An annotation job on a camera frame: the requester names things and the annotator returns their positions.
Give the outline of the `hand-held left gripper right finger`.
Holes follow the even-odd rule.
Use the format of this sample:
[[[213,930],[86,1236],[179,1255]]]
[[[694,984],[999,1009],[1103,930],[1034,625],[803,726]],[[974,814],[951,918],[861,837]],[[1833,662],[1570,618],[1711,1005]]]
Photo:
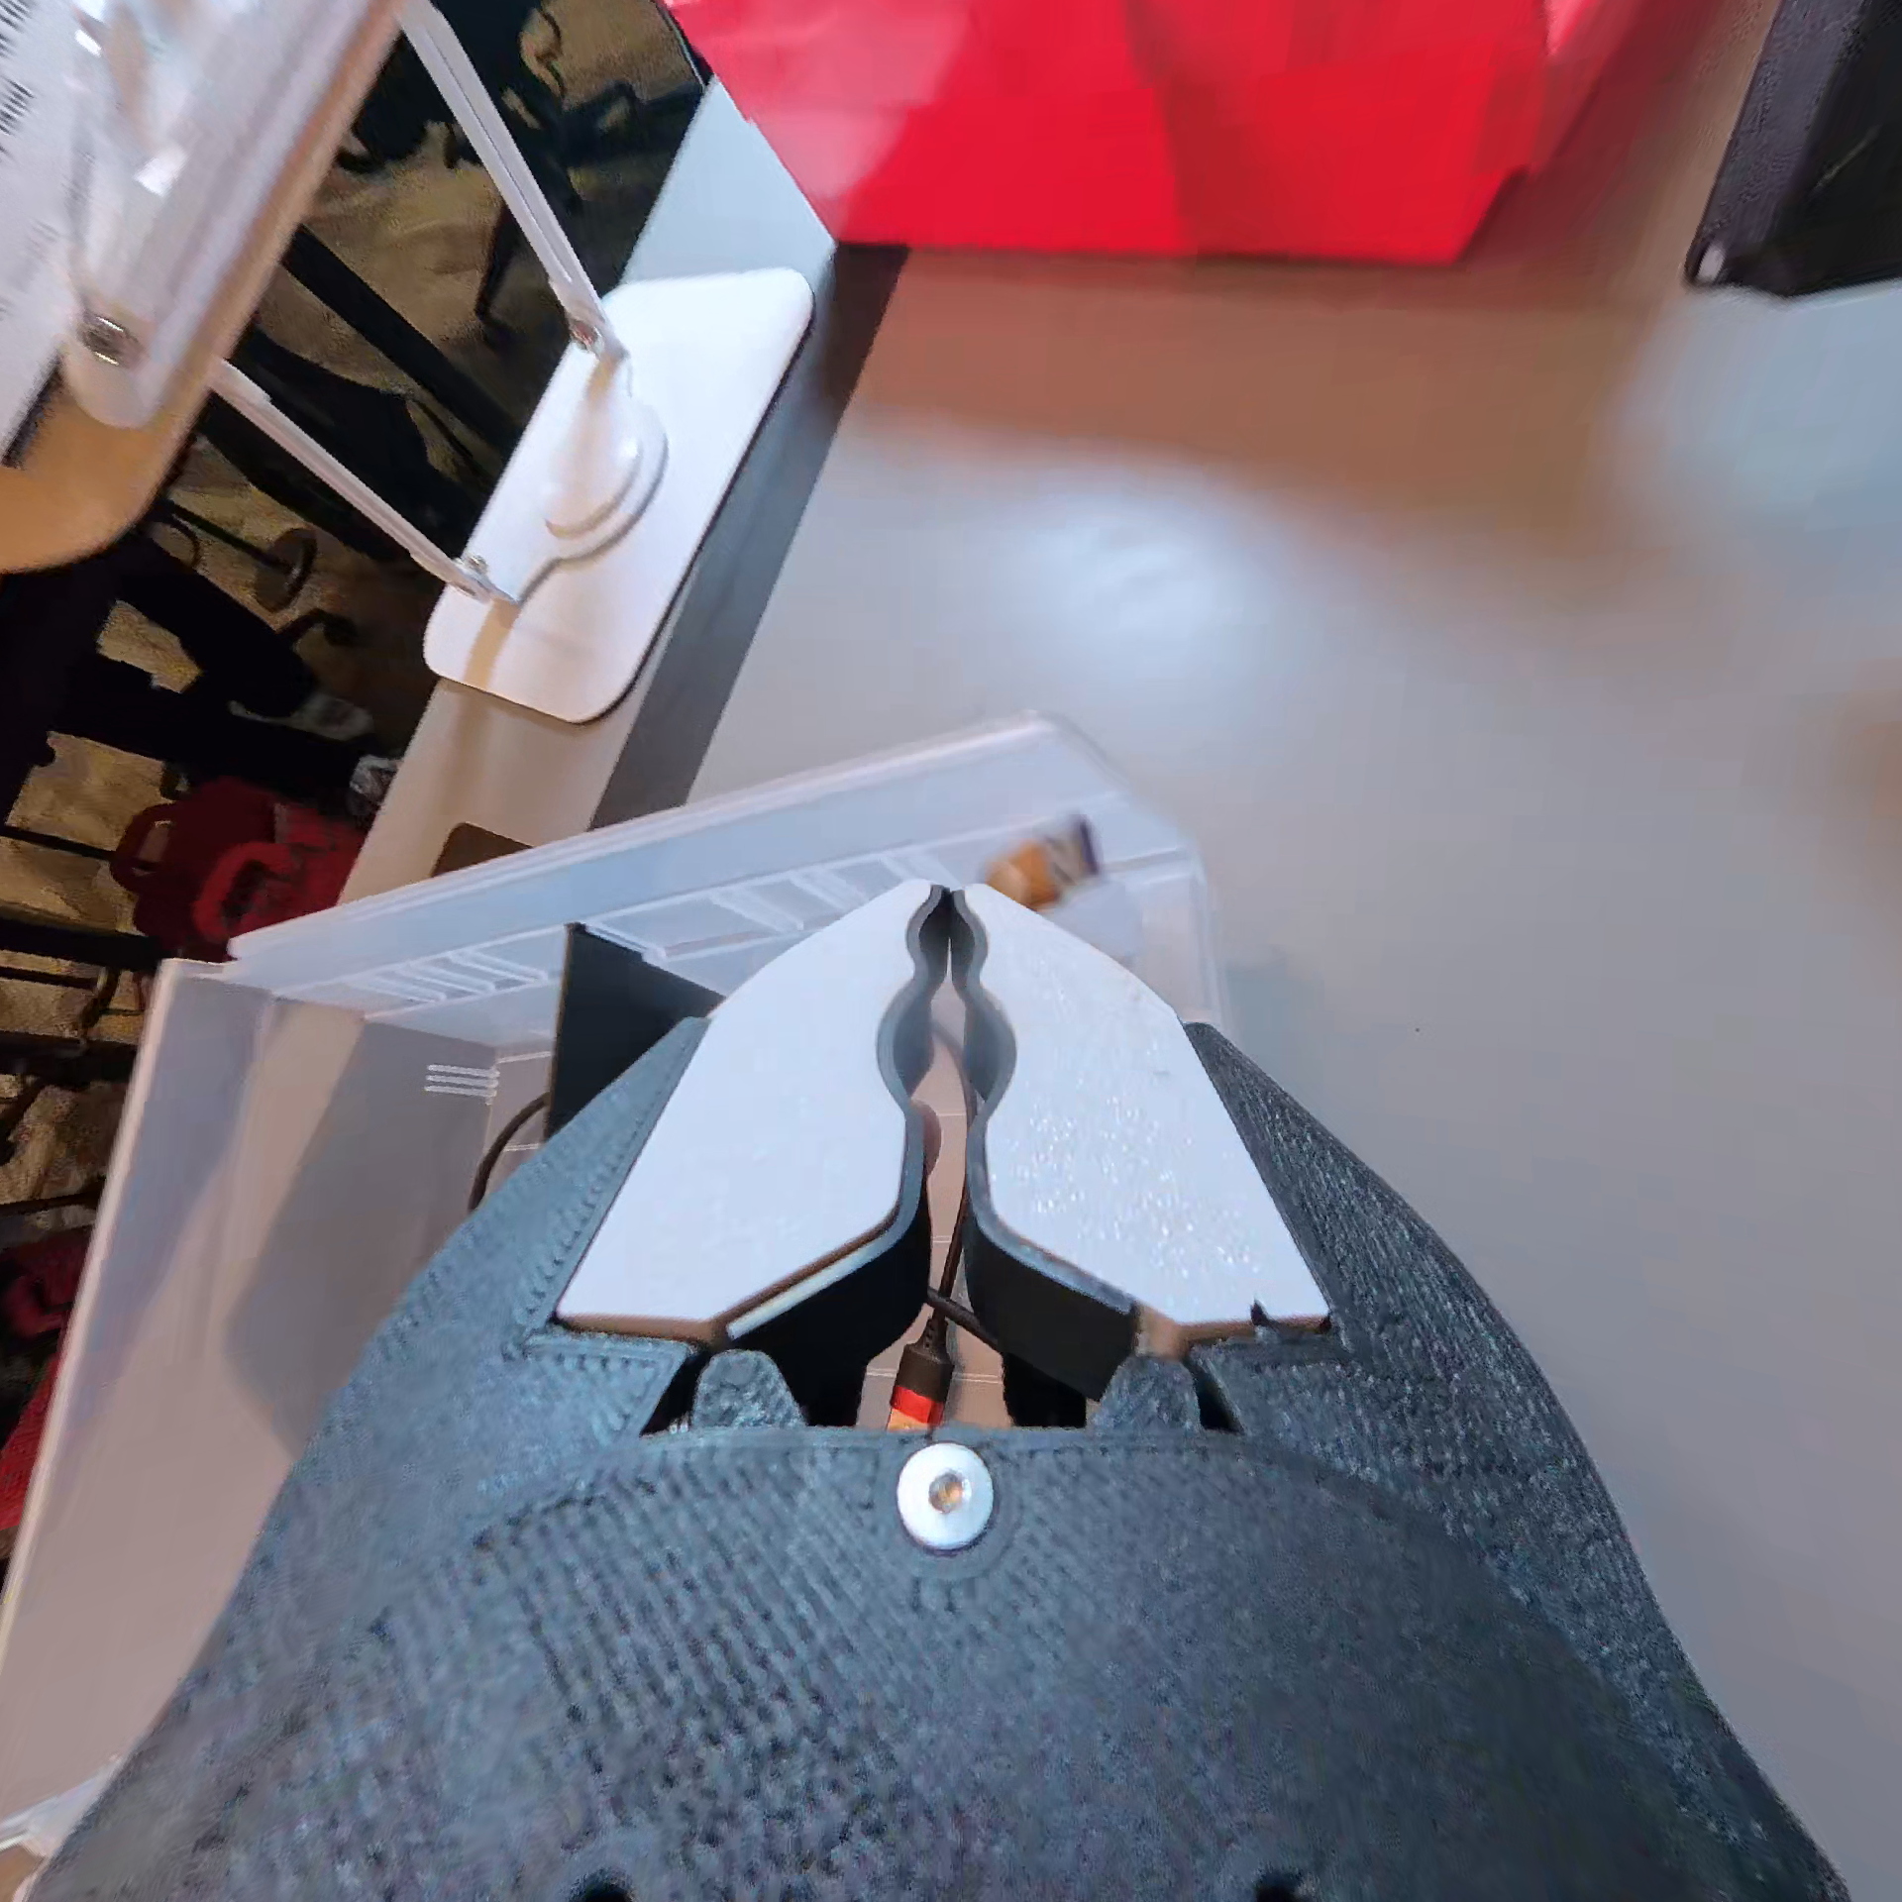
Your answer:
[[[1135,1357],[1324,1331],[1328,1292],[1186,1017],[993,885],[951,892],[967,1302],[1010,1369],[1103,1402]]]

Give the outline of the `white articulated desk stand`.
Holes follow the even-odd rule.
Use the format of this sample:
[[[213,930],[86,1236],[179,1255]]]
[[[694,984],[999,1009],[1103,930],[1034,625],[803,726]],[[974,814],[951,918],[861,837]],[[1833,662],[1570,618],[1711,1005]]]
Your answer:
[[[460,552],[235,367],[264,275],[401,41],[492,169],[567,347]],[[652,656],[813,321],[798,267],[596,292],[447,4],[7,4],[7,573],[125,535],[206,399],[439,585],[428,667],[589,726]]]

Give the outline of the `red plastic bin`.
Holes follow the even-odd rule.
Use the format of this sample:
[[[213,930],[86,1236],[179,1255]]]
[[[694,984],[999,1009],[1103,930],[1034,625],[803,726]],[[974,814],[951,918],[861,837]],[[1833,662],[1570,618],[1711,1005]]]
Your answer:
[[[684,0],[849,244],[1453,266],[1591,4]]]

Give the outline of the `black divider in clear bin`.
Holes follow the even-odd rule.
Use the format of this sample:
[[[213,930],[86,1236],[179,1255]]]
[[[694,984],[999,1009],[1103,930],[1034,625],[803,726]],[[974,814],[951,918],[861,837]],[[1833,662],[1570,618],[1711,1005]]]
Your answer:
[[[567,1125],[614,1079],[621,1079],[652,1043],[681,1017],[721,1009],[721,992],[704,992],[643,950],[567,928],[543,1138]]]

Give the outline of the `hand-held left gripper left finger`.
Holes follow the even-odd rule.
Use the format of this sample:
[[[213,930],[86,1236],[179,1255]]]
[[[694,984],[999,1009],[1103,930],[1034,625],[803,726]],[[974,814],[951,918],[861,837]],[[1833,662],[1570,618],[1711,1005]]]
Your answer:
[[[932,1286],[932,1009],[951,892],[899,883],[725,997],[608,1198],[553,1319],[777,1369],[851,1425]]]

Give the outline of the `clear plastic bin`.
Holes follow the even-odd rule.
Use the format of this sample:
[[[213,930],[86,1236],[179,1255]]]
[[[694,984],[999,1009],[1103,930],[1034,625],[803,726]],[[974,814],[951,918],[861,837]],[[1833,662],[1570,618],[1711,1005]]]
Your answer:
[[[156,976],[7,1576],[7,1848],[137,1743],[285,1470],[551,1079],[567,928],[704,992],[899,883],[1083,820],[1108,950],[1226,1017],[1206,861],[1067,726],[1020,716],[690,799],[239,937]]]

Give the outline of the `small brown and purple item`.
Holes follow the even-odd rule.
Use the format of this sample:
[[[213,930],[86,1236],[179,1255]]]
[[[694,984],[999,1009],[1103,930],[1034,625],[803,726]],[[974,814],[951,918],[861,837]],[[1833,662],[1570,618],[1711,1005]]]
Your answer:
[[[1056,911],[1103,878],[1103,850],[1088,820],[1063,820],[987,865],[987,885],[1023,911]]]

